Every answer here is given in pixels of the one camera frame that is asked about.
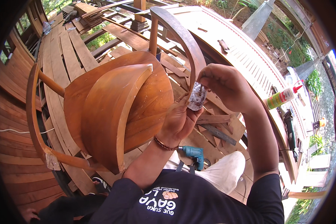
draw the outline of electric drill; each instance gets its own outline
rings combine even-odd
[[[186,156],[197,159],[195,161],[198,164],[197,170],[202,171],[202,169],[204,168],[204,156],[202,148],[196,148],[193,146],[178,146],[178,149],[182,150],[186,154]]]

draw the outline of glue bottle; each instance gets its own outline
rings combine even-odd
[[[300,89],[301,87],[302,85],[298,87],[288,87],[283,91],[275,93],[274,95],[270,96],[268,99],[266,99],[266,103],[269,109],[271,110],[277,108],[278,106],[281,106],[284,103],[296,98],[297,90]]]

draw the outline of person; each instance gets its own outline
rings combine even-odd
[[[327,122],[326,118],[322,117],[321,120],[313,123],[312,127],[313,127],[313,129],[317,129],[317,128],[320,128],[320,127],[325,127],[326,122]]]
[[[169,108],[157,140],[114,182],[90,224],[284,223],[278,146],[262,103],[234,67],[209,64],[197,81],[219,96],[228,109],[244,116],[254,170],[246,205],[200,176],[163,169],[173,155],[171,149],[192,132],[203,112],[187,108],[186,94]]]
[[[22,217],[30,224],[88,223],[92,214],[98,210],[111,191],[111,186],[101,178],[93,177],[92,181],[98,194],[89,193],[84,196],[72,197],[61,196],[47,207],[41,209],[39,213],[33,208],[22,211]],[[84,217],[74,220],[74,217],[79,216]]]

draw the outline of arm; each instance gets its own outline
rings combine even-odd
[[[203,108],[192,111],[187,108],[188,92],[175,101],[169,108],[162,129],[157,137],[165,145],[176,147],[193,130],[198,117],[203,113]],[[122,178],[129,178],[141,189],[153,184],[161,173],[173,151],[163,149],[154,140],[147,149],[135,159],[127,168]]]
[[[197,81],[219,96],[228,109],[244,116],[254,182],[278,173],[279,152],[269,118],[245,78],[231,66],[209,64],[203,70]]]

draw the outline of curved armrest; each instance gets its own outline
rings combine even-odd
[[[161,7],[151,7],[152,27],[150,31],[149,51],[156,56],[157,54],[157,32],[158,21],[160,21],[182,45],[190,66],[190,90],[194,86],[195,80],[198,78],[199,72],[206,66],[205,59],[200,47],[194,40],[192,34],[183,27],[177,18]]]
[[[82,169],[94,170],[94,171],[108,171],[102,165],[99,167],[91,167],[90,163],[86,159],[79,157],[66,155],[48,147],[42,139],[39,124],[36,117],[35,97],[36,97],[36,83],[39,77],[39,67],[35,63],[30,71],[29,80],[27,82],[26,93],[26,113],[27,113],[27,125],[29,127],[30,136],[36,151],[38,152],[42,161],[49,169],[61,170],[58,162],[79,167]]]

